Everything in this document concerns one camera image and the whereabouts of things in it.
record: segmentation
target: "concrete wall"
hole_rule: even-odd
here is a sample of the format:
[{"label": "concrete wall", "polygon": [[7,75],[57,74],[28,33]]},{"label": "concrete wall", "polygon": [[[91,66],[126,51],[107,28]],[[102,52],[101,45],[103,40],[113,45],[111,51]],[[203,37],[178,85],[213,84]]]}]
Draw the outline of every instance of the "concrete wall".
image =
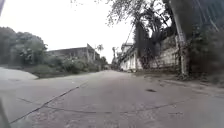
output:
[{"label": "concrete wall", "polygon": [[149,62],[150,68],[174,68],[179,64],[178,47],[175,36],[162,41],[158,55]]},{"label": "concrete wall", "polygon": [[[94,49],[90,47],[59,49],[59,50],[48,51],[48,53],[56,55],[56,56],[82,59],[89,62],[94,61]],[[95,52],[95,59],[96,60],[100,59],[100,55],[97,52]]]},{"label": "concrete wall", "polygon": [[136,50],[131,52],[120,64],[120,68],[124,71],[142,69],[141,63],[137,58]]},{"label": "concrete wall", "polygon": [[122,53],[126,53],[128,51],[128,49],[130,49],[131,46],[124,46]]},{"label": "concrete wall", "polygon": [[162,51],[159,56],[150,61],[150,68],[175,67],[178,62],[178,49],[170,48]]}]

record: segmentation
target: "road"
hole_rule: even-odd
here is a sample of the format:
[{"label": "road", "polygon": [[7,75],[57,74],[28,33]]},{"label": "road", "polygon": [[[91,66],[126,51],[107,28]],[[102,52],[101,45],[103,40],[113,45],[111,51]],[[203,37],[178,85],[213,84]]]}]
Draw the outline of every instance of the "road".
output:
[{"label": "road", "polygon": [[1,83],[12,128],[224,127],[222,93],[157,78],[103,71]]},{"label": "road", "polygon": [[14,69],[6,69],[0,67],[0,80],[33,80],[37,77],[28,73],[23,72],[20,70],[14,70]]}]

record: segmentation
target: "wall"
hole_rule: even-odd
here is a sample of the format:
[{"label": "wall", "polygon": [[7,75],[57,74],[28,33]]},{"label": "wall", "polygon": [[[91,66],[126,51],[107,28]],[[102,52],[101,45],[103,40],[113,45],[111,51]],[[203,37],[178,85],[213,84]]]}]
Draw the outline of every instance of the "wall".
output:
[{"label": "wall", "polygon": [[178,47],[175,37],[168,37],[162,41],[157,56],[149,62],[150,68],[174,68],[179,64]]},{"label": "wall", "polygon": [[48,53],[56,56],[65,56],[68,58],[84,59],[87,60],[86,48],[71,48],[49,51]]},{"label": "wall", "polygon": [[137,58],[136,50],[128,54],[128,56],[121,62],[120,68],[124,71],[128,70],[136,71],[142,69],[141,63]]},{"label": "wall", "polygon": [[124,46],[122,53],[126,53],[128,51],[128,49],[130,49],[131,46]]},{"label": "wall", "polygon": [[178,65],[178,49],[170,48],[162,51],[159,56],[150,61],[150,68],[166,68]]}]

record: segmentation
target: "road crack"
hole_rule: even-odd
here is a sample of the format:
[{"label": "road crack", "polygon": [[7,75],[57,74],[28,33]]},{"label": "road crack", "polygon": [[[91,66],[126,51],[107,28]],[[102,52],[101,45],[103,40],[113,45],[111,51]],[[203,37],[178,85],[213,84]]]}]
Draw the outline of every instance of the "road crack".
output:
[{"label": "road crack", "polygon": [[[60,97],[62,97],[62,96],[64,96],[64,95],[66,95],[66,94],[68,94],[68,93],[70,93],[70,92],[72,92],[72,91],[74,91],[74,90],[76,90],[76,89],[78,89],[78,88],[80,88],[80,87],[86,85],[86,84],[87,84],[87,82],[85,82],[85,83],[83,83],[83,84],[81,84],[81,85],[79,85],[79,86],[77,86],[77,87],[75,87],[75,88],[72,88],[72,89],[70,89],[70,90],[68,90],[68,91],[66,91],[66,92],[64,92],[64,93],[62,93],[62,94],[59,95],[59,96],[56,96],[56,97],[52,98],[51,100],[45,102],[44,104],[42,104],[40,107],[34,109],[33,111],[31,111],[31,112],[29,112],[29,113],[27,113],[27,114],[25,114],[25,115],[23,115],[23,116],[21,116],[21,117],[15,119],[15,120],[13,120],[12,122],[10,122],[10,124],[17,122],[18,120],[20,120],[20,119],[22,119],[22,118],[24,118],[24,117],[30,115],[30,114],[33,113],[33,112],[36,112],[36,111],[40,110],[41,108],[44,108],[44,107],[45,107],[47,104],[49,104],[50,102],[52,102],[52,101],[54,101],[54,100],[57,100],[58,98],[60,98]],[[36,104],[36,105],[38,105],[37,103],[28,101],[28,100],[23,99],[23,98],[18,98],[18,99],[19,99],[19,100],[22,100],[22,101],[25,101],[25,102],[27,102],[27,103],[32,103],[32,104]]]},{"label": "road crack", "polygon": [[127,113],[133,113],[133,112],[143,112],[143,111],[151,111],[151,110],[155,110],[155,109],[160,109],[160,108],[165,108],[165,107],[169,107],[169,106],[174,106],[180,103],[185,103],[191,99],[194,98],[188,98],[182,101],[177,101],[177,102],[172,102],[169,104],[165,104],[165,105],[160,105],[160,106],[155,106],[155,107],[150,107],[150,108],[144,108],[144,109],[138,109],[138,110],[129,110],[129,111],[120,111],[120,112],[111,112],[111,111],[79,111],[79,110],[68,110],[68,109],[63,109],[63,108],[55,108],[55,107],[49,107],[49,106],[44,106],[45,108],[50,108],[50,109],[54,109],[54,110],[58,110],[58,111],[67,111],[67,112],[74,112],[74,113],[83,113],[83,114],[112,114],[112,113],[119,113],[119,114],[127,114]]}]

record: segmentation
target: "bush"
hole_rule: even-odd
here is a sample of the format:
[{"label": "bush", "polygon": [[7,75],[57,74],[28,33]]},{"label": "bush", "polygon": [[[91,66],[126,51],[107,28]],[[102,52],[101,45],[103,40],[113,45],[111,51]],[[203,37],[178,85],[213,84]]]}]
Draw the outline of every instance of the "bush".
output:
[{"label": "bush", "polygon": [[74,61],[74,60],[70,60],[70,59],[65,59],[63,62],[63,68],[70,73],[79,73],[82,68],[83,65],[81,65],[79,62]]},{"label": "bush", "polygon": [[48,65],[32,66],[29,68],[25,68],[24,70],[38,76],[39,78],[61,76],[66,74],[65,72],[60,72],[55,68],[49,67]]},{"label": "bush", "polygon": [[97,72],[99,71],[99,67],[96,64],[88,63],[88,70],[90,72]]},{"label": "bush", "polygon": [[210,74],[224,70],[223,32],[197,32],[190,43],[190,72]]},{"label": "bush", "polygon": [[63,58],[63,57],[58,57],[58,56],[54,56],[54,55],[46,55],[44,57],[44,64],[46,64],[50,67],[54,67],[54,68],[58,68],[58,69],[62,70],[64,59],[65,58]]}]

